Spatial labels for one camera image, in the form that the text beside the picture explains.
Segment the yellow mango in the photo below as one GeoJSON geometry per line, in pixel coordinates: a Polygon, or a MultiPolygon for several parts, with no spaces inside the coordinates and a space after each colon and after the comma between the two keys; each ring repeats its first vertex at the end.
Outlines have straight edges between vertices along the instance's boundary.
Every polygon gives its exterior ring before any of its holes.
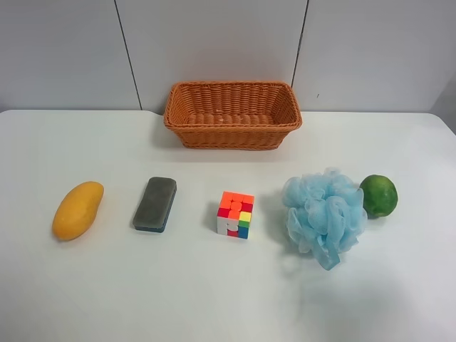
{"type": "Polygon", "coordinates": [[[97,216],[104,188],[97,182],[85,182],[63,199],[52,222],[52,232],[60,240],[72,240],[90,228],[97,216]]]}

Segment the white table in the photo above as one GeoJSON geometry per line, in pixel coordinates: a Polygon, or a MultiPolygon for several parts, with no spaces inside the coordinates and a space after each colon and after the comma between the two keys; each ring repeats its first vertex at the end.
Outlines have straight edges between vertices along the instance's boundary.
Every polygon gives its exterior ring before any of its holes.
{"type": "Polygon", "coordinates": [[[188,150],[147,111],[0,114],[0,341],[456,341],[456,136],[437,117],[303,113],[267,152],[188,150]],[[396,211],[332,271],[284,232],[289,177],[387,175],[396,211]],[[177,181],[163,234],[131,219],[147,180],[177,181]],[[59,243],[74,186],[105,187],[59,243]],[[223,190],[256,195],[248,240],[214,232],[223,190]]]}

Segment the green lime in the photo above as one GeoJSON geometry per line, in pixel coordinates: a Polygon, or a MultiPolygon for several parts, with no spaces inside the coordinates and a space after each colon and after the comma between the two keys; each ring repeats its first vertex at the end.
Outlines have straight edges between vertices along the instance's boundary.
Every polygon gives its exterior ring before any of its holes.
{"type": "Polygon", "coordinates": [[[385,176],[371,175],[359,186],[364,191],[364,209],[374,217],[388,216],[398,204],[398,192],[385,176]]]}

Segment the wicker basket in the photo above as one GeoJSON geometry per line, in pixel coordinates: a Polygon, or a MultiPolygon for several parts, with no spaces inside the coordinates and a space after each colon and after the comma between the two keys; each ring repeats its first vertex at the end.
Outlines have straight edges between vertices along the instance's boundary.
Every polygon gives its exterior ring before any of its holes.
{"type": "Polygon", "coordinates": [[[273,150],[302,124],[282,82],[182,82],[174,85],[165,125],[185,147],[273,150]]]}

